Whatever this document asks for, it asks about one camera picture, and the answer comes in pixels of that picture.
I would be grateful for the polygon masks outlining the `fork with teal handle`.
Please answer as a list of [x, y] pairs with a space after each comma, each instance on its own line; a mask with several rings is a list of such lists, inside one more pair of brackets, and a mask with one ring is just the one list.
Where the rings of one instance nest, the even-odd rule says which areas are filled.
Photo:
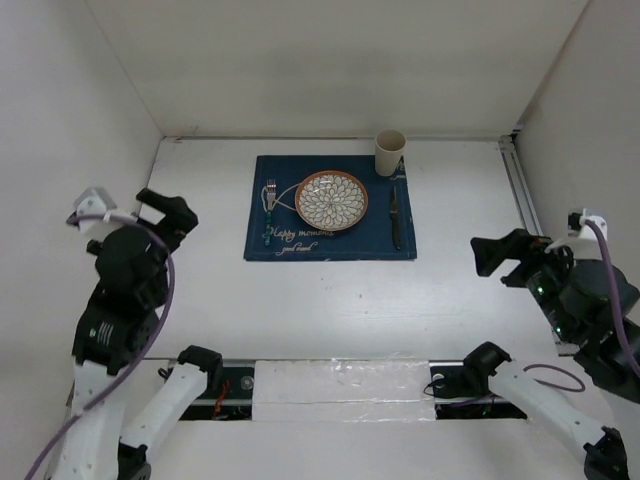
[[269, 247], [272, 239], [273, 209], [276, 202], [277, 184], [275, 179], [269, 179], [265, 187], [266, 193], [266, 215], [265, 215], [265, 232], [264, 246]]

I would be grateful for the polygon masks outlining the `black table knife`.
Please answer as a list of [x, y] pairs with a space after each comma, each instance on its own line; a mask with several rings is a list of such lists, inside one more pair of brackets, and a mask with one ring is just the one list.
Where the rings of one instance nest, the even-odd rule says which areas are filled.
[[399, 224], [399, 217], [398, 217], [396, 187], [393, 187], [391, 189], [389, 214], [391, 219], [393, 244], [396, 250], [400, 250], [402, 247], [402, 243], [401, 243], [400, 224]]

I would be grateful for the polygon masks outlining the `blue cloth placemat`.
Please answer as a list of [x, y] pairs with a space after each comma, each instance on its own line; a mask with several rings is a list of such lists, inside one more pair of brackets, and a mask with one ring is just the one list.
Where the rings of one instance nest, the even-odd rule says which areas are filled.
[[[357, 178], [368, 193], [368, 209], [355, 226], [321, 231], [301, 219], [295, 209], [297, 186], [310, 175], [327, 170]], [[277, 184], [272, 239], [264, 246], [266, 193], [269, 179]], [[396, 187], [402, 247], [392, 240], [389, 214], [391, 189]], [[391, 177], [378, 175], [372, 155], [260, 155], [256, 158], [244, 259], [254, 262], [415, 260], [417, 243], [408, 180], [403, 163]]]

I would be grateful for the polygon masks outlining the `beige paper cup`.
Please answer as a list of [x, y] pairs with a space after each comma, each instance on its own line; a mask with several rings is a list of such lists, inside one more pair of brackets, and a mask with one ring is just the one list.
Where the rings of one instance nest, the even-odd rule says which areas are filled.
[[384, 130], [375, 137], [375, 171], [389, 177], [394, 174], [406, 147], [406, 137], [397, 130]]

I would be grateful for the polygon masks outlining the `floral ceramic plate orange rim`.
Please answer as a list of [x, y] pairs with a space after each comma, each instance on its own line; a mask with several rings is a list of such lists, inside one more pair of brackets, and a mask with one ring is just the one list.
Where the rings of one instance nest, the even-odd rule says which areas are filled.
[[364, 185], [346, 172], [327, 170], [304, 179], [296, 189], [295, 208], [303, 221], [328, 232], [355, 226], [368, 209]]

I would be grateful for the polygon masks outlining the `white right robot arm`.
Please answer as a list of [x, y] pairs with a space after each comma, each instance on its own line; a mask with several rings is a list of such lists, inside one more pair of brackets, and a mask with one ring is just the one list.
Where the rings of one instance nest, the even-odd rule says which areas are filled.
[[583, 466], [588, 479], [639, 476], [639, 327], [627, 313], [639, 290], [613, 265], [604, 233], [594, 222], [600, 259], [577, 260], [570, 247], [515, 229], [500, 239], [474, 237], [476, 273], [490, 276], [504, 261], [514, 270], [502, 277], [508, 288], [528, 290], [561, 340], [577, 345], [574, 361], [597, 387], [614, 415], [606, 426], [575, 409], [566, 396], [582, 393], [532, 376], [537, 364], [522, 365], [492, 342], [463, 360], [462, 381], [473, 393], [499, 397], [533, 418]]

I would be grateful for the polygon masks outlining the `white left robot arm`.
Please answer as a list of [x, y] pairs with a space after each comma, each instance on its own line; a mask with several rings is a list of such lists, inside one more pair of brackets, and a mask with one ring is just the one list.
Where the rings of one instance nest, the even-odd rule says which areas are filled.
[[74, 335], [69, 418], [52, 439], [61, 448], [52, 479], [148, 479], [152, 462], [192, 402], [222, 387], [220, 353], [191, 345], [160, 390], [127, 422], [131, 376], [163, 329], [174, 299], [172, 258], [198, 224], [180, 196], [148, 188], [137, 200], [161, 213], [152, 223], [119, 211], [102, 187], [86, 189], [67, 223], [87, 236], [98, 282]]

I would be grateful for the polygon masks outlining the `white foam front board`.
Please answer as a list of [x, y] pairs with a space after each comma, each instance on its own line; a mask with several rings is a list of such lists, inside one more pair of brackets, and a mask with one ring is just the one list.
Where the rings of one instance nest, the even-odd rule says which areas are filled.
[[515, 362], [489, 380], [521, 420], [439, 420], [424, 394], [426, 361], [260, 361], [252, 417], [186, 421], [208, 384], [203, 368], [175, 364], [131, 422], [133, 381], [91, 406], [103, 367], [76, 369], [73, 427], [53, 475], [117, 479], [119, 460], [143, 463], [138, 479], [580, 479], [602, 422], [539, 384]]

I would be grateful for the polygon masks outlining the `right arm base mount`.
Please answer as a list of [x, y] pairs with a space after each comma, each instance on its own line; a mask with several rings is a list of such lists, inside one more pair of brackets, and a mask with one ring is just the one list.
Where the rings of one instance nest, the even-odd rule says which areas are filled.
[[461, 361], [430, 362], [429, 371], [423, 394], [433, 400], [437, 420], [527, 419], [512, 403], [467, 379]]

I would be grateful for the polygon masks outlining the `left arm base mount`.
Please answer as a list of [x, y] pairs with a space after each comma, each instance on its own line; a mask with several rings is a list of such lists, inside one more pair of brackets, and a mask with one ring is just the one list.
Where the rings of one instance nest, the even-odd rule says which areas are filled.
[[255, 363], [225, 360], [222, 378], [185, 410], [182, 421], [245, 421], [252, 419]]

